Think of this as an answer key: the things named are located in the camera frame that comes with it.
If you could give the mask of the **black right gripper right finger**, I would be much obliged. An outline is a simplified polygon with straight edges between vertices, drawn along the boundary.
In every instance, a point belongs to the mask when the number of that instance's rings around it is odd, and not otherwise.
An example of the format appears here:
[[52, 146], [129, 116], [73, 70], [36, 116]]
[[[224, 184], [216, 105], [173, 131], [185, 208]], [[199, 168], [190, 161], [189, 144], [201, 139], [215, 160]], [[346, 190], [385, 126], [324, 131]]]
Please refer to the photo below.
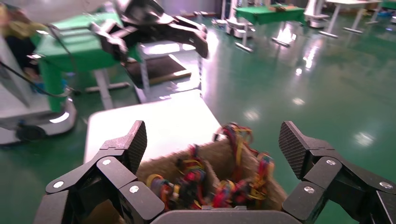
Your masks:
[[291, 121], [281, 124], [279, 148], [300, 183], [282, 210], [314, 223], [332, 201], [360, 224], [396, 221], [396, 185], [343, 158], [328, 142], [308, 137]]

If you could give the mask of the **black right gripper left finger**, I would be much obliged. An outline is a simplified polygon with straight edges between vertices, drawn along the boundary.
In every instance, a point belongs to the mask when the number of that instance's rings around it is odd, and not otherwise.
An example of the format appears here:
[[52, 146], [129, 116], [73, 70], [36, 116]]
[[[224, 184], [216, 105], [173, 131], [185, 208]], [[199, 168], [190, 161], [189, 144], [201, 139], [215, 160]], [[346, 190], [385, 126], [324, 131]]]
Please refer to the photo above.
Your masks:
[[164, 203], [137, 177], [147, 148], [146, 126], [107, 140], [83, 165], [52, 180], [36, 211], [36, 224], [80, 224], [99, 204], [110, 201], [128, 224], [149, 224]]

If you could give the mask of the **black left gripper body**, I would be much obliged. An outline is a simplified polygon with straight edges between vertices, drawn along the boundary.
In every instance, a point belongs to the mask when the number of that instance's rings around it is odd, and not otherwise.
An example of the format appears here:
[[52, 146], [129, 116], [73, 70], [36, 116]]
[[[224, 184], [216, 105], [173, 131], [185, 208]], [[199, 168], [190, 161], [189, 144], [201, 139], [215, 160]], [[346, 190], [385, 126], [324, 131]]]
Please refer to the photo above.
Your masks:
[[155, 0], [116, 0], [114, 8], [122, 23], [119, 33], [168, 33], [176, 27], [176, 20]]

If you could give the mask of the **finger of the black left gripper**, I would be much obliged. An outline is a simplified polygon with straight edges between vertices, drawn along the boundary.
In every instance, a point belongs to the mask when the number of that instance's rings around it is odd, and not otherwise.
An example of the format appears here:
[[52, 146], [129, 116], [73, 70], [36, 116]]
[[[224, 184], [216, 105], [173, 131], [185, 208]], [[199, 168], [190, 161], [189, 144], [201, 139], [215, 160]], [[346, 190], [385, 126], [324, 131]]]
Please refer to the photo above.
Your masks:
[[174, 16], [173, 21], [156, 27], [157, 39], [189, 44], [202, 57], [209, 55], [206, 26], [182, 16]]
[[136, 27], [121, 27], [115, 21], [105, 21], [101, 25], [92, 22], [91, 31], [99, 39], [101, 48], [116, 61], [136, 59]]

